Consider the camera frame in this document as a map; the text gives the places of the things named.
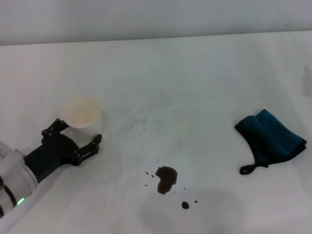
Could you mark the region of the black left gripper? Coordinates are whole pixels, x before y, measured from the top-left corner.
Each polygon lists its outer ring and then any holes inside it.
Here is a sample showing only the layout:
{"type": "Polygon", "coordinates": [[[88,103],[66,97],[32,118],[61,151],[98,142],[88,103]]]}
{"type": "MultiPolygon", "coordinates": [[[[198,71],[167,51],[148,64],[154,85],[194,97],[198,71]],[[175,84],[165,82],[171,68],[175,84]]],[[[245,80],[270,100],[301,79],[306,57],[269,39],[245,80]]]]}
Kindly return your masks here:
{"type": "Polygon", "coordinates": [[[42,134],[42,145],[24,157],[25,165],[41,183],[64,164],[79,166],[99,152],[102,134],[96,135],[87,145],[79,148],[69,137],[60,134],[69,125],[57,118],[42,134]]]}

